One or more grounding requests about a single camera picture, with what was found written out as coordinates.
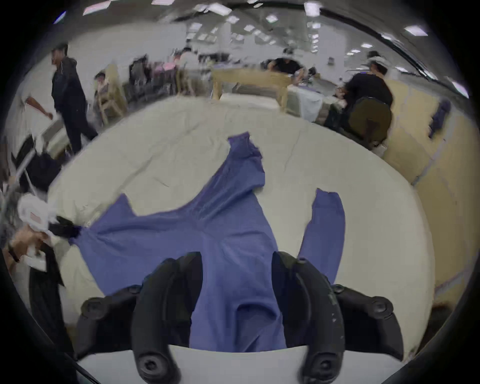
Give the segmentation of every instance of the man in black hoodie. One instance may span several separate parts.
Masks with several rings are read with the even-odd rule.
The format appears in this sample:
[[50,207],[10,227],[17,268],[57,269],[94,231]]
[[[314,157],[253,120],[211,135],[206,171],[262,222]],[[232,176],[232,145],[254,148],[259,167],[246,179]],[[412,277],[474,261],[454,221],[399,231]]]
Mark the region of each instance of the man in black hoodie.
[[77,74],[77,61],[67,56],[68,44],[52,50],[52,64],[57,67],[52,78],[55,110],[61,114],[73,153],[82,149],[81,135],[93,140],[97,133],[87,122],[87,101]]

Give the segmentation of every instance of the desk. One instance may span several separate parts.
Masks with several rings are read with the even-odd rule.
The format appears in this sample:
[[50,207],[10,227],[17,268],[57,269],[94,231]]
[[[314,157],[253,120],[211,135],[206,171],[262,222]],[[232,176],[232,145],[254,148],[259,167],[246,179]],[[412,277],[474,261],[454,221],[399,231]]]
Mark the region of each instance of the desk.
[[295,94],[299,101],[299,115],[309,122],[317,120],[318,112],[322,108],[324,96],[311,88],[298,85],[289,85],[288,93]]
[[[434,287],[431,236],[415,190],[396,170],[331,130],[303,119],[213,100],[173,97],[126,117],[86,146],[49,190],[58,214],[89,225],[125,193],[137,215],[190,201],[248,130],[263,155],[256,192],[280,250],[299,252],[315,189],[337,192],[346,217],[336,283],[393,303],[405,356],[423,336]],[[55,241],[77,310],[102,296],[76,246]]]

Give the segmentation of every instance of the person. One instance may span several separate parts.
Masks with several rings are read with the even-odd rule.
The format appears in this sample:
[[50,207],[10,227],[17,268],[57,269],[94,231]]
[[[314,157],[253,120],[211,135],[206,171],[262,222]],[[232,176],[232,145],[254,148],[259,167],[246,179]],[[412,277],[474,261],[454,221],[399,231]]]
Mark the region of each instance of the person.
[[388,64],[381,56],[372,56],[367,60],[370,71],[367,73],[357,73],[343,87],[335,90],[335,96],[343,99],[346,106],[343,111],[338,110],[338,103],[330,107],[324,126],[334,131],[339,128],[350,130],[348,119],[355,103],[362,97],[374,97],[377,100],[392,106],[393,96],[384,81],[384,76],[388,71]]
[[5,260],[8,271],[12,273],[13,266],[27,253],[30,245],[34,245],[35,249],[39,250],[43,241],[47,238],[48,235],[46,233],[36,232],[28,225],[18,230],[12,241],[2,249],[3,259]]
[[106,92],[108,89],[108,79],[105,76],[105,72],[101,71],[95,75],[94,80],[96,80],[97,88],[96,91],[100,94]]
[[68,45],[62,43],[52,50],[52,64],[57,67],[52,78],[52,98],[55,110],[61,114],[72,151],[82,149],[81,135],[93,140],[95,129],[86,117],[87,101],[77,74],[77,61],[67,56]]
[[198,56],[192,52],[192,48],[186,46],[180,56],[178,67],[180,69],[195,70],[198,69]]
[[192,52],[192,48],[189,46],[186,46],[183,49],[183,52],[180,56],[180,60],[177,63],[177,66],[180,70],[184,70],[181,73],[181,85],[182,89],[184,92],[188,90],[190,95],[195,96],[198,92],[198,81],[197,76],[198,73],[195,72],[187,72],[187,71],[195,71],[199,69],[199,61],[198,61],[198,56]]
[[282,57],[269,62],[267,68],[269,71],[283,72],[290,75],[295,75],[298,71],[294,84],[298,84],[303,78],[303,67],[293,60],[293,50],[291,48],[285,48]]
[[345,84],[344,99],[347,106],[344,112],[347,114],[362,97],[374,97],[389,107],[392,106],[392,92],[384,81],[388,71],[386,60],[381,56],[374,56],[368,59],[368,64],[370,68],[368,73],[357,73]]

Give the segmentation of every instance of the white wall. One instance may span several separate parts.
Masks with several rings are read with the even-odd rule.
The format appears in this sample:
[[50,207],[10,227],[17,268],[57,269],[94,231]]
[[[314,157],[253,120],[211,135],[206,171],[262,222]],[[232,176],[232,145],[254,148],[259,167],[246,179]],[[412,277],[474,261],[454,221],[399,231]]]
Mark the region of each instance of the white wall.
[[[120,79],[128,79],[132,60],[148,54],[150,60],[166,60],[175,48],[185,46],[184,24],[133,23],[122,24],[78,36],[69,42],[69,56],[78,61],[77,72],[87,99],[94,95],[93,77],[111,62],[116,62]],[[17,91],[22,98],[31,95],[48,112],[55,115],[51,97],[51,79],[55,67],[50,56],[39,62],[22,81]],[[51,121],[27,106],[21,118],[18,99],[14,99],[7,115],[4,134],[9,150],[18,151],[27,135],[43,132]]]
[[[323,78],[338,83],[339,77],[344,73],[346,37],[325,25],[317,31],[320,35],[318,53],[311,54],[297,50],[297,54],[301,57],[297,56],[296,59],[307,68],[314,65]],[[80,82],[87,99],[91,100],[95,91],[93,77],[111,62],[114,61],[117,64],[120,79],[126,81],[128,66],[134,58],[148,54],[150,60],[166,60],[173,49],[182,48],[185,45],[185,37],[185,24],[147,22],[121,24],[78,36],[69,42],[69,56],[78,61],[77,71]],[[218,51],[218,44],[210,45],[193,41],[192,46],[199,52]],[[237,59],[259,63],[265,59],[280,57],[283,48],[277,44],[257,45],[254,36],[246,35],[241,49],[230,49],[230,53]],[[327,65],[329,57],[335,59],[333,67]],[[25,98],[31,95],[47,111],[55,115],[51,97],[51,78],[54,71],[55,67],[51,65],[50,56],[45,57],[27,74],[17,96],[21,94]],[[18,99],[15,99],[10,107],[4,130],[9,150],[15,154],[28,134],[32,133],[37,137],[51,123],[29,106],[23,114],[20,112]]]
[[[347,49],[347,36],[327,25],[322,25],[315,33],[319,35],[316,43],[318,52],[314,54],[298,49],[297,59],[307,68],[315,66],[323,79],[338,84],[345,72],[344,56]],[[334,58],[334,65],[328,65],[329,57]]]

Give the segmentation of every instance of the man in black shirt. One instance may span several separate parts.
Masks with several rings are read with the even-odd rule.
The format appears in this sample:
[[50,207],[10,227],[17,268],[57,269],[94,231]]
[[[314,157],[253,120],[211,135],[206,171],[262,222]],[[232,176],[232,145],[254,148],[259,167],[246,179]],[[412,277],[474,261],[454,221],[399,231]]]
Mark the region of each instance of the man in black shirt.
[[295,84],[298,84],[303,77],[303,68],[293,58],[293,50],[291,48],[285,48],[283,50],[283,57],[273,60],[268,63],[269,71],[283,72],[294,75],[299,71],[299,74],[294,80]]
[[55,110],[65,124],[73,153],[82,149],[81,135],[93,140],[97,133],[87,122],[87,101],[77,74],[77,61],[67,56],[68,45],[62,43],[52,50],[52,64],[57,67],[52,78]]
[[368,73],[357,73],[344,87],[339,89],[338,93],[336,92],[336,96],[343,95],[347,106],[340,112],[332,104],[324,123],[325,127],[334,131],[337,131],[340,127],[349,130],[350,112],[355,103],[362,97],[374,97],[389,107],[392,106],[393,96],[384,81],[384,76],[388,71],[385,59],[381,56],[373,56],[368,58],[368,63],[370,67]]
[[393,96],[384,81],[388,70],[385,67],[385,60],[377,56],[370,58],[369,62],[370,72],[357,73],[344,87],[344,99],[347,102],[344,113],[348,114],[357,100],[362,97],[374,97],[389,107],[392,106]]

